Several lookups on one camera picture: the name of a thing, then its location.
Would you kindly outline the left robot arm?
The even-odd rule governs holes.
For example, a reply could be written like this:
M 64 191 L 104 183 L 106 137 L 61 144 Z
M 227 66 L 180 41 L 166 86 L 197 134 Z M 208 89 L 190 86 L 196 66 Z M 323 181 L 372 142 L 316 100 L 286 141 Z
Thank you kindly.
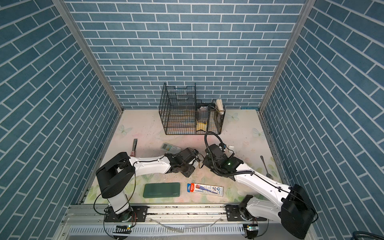
M 136 158 L 126 152 L 118 153 L 96 171 L 101 196 L 108 200 L 115 214 L 124 213 L 130 208 L 124 189 L 132 178 L 173 173 L 182 173 L 188 178 L 195 170 L 193 163 L 198 155 L 197 150 L 189 148 L 177 154 L 166 153 L 153 158 Z

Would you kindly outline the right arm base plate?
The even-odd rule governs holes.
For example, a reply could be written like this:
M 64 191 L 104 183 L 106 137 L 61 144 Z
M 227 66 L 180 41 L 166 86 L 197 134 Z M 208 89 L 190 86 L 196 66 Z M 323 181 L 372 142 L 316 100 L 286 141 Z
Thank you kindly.
M 245 207 L 240 205 L 225 205 L 224 207 L 228 222 L 253 222 L 253 221 L 267 221 L 266 218 L 252 216 Z

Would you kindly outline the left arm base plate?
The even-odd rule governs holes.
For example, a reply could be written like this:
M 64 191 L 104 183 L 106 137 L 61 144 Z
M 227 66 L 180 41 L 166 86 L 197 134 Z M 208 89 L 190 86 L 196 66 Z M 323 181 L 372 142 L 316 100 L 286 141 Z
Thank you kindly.
M 108 206 L 105 222 L 107 223 L 123 223 L 123 222 L 144 222 L 147 217 L 148 206 L 130 206 L 127 210 L 120 214 L 116 214 L 112 206 Z

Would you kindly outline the grey remote with teal buttons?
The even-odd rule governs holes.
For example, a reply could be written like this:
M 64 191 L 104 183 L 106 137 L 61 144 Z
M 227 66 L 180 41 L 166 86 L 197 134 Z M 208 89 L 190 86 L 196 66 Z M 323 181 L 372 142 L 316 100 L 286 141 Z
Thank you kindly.
M 180 147 L 177 147 L 169 143 L 163 143 L 161 146 L 161 150 L 165 151 L 168 154 L 178 154 L 182 151 Z

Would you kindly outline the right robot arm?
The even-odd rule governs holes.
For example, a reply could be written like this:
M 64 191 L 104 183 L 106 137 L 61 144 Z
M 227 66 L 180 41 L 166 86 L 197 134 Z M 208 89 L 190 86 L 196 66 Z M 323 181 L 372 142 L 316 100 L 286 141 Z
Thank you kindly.
M 279 222 L 294 237 L 303 240 L 316 220 L 317 212 L 306 190 L 295 184 L 288 186 L 253 170 L 235 156 L 227 156 L 223 144 L 206 148 L 204 165 L 220 177 L 230 178 L 266 198 L 262 201 L 246 195 L 239 204 L 242 218 L 252 221 L 265 218 Z

